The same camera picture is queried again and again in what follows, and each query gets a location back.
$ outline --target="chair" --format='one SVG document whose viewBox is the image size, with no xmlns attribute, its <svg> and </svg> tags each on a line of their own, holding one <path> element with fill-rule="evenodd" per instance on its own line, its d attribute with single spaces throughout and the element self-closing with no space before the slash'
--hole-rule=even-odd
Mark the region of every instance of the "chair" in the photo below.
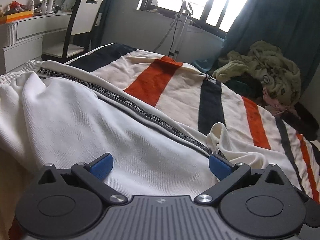
<svg viewBox="0 0 320 240">
<path fill-rule="evenodd" d="M 89 51 L 92 29 L 98 18 L 98 12 L 103 0 L 76 0 L 69 20 L 64 42 L 51 45 L 42 50 L 42 60 L 54 60 L 66 63 L 75 57 Z M 85 47 L 70 44 L 72 35 L 89 33 L 85 41 Z"/>
</svg>

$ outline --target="gray ribbed plate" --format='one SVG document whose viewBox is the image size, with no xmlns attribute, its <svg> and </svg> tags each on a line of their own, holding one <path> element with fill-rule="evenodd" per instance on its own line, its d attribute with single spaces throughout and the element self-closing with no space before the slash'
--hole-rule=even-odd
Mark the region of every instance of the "gray ribbed plate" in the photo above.
<svg viewBox="0 0 320 240">
<path fill-rule="evenodd" d="M 190 196 L 134 196 L 111 207 L 91 231 L 74 240 L 248 240 L 230 229 L 212 207 Z"/>
</svg>

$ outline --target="blue gripper pad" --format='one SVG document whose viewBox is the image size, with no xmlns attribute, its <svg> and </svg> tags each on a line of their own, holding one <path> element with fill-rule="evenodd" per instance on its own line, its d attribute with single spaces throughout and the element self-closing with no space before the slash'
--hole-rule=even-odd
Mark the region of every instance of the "blue gripper pad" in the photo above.
<svg viewBox="0 0 320 240">
<path fill-rule="evenodd" d="M 209 158 L 210 171 L 219 179 L 223 180 L 232 173 L 231 167 L 219 160 L 217 155 L 211 155 Z"/>
<path fill-rule="evenodd" d="M 100 158 L 89 164 L 89 172 L 100 180 L 104 180 L 112 171 L 113 157 L 110 153 L 106 153 Z"/>
</svg>

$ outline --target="curtain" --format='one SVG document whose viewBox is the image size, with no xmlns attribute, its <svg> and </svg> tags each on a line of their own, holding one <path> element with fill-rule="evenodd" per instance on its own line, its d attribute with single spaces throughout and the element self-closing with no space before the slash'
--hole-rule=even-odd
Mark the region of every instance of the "curtain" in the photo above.
<svg viewBox="0 0 320 240">
<path fill-rule="evenodd" d="M 101 4 L 99 13 L 102 13 L 102 16 L 101 16 L 99 26 L 95 26 L 93 28 L 93 34 L 91 39 L 91 49 L 95 49 L 101 45 L 110 4 L 111 4 L 111 0 L 103 0 Z M 76 45 L 84 47 L 85 41 L 86 41 L 86 35 L 79 34 L 74 37 L 74 44 Z"/>
<path fill-rule="evenodd" d="M 220 56 L 246 54 L 256 41 L 280 47 L 301 72 L 301 90 L 320 62 L 320 0 L 247 0 L 223 42 Z"/>
</svg>

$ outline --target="pile of clothes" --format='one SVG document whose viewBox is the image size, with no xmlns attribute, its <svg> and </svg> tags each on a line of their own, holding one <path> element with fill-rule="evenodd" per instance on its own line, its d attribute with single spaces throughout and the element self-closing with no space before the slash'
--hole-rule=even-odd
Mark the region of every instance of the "pile of clothes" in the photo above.
<svg viewBox="0 0 320 240">
<path fill-rule="evenodd" d="M 250 46 L 247 55 L 230 51 L 226 57 L 219 58 L 218 66 L 220 68 L 212 74 L 218 81 L 284 119 L 307 139 L 317 138 L 318 123 L 298 103 L 300 70 L 283 56 L 279 47 L 257 41 Z"/>
</svg>

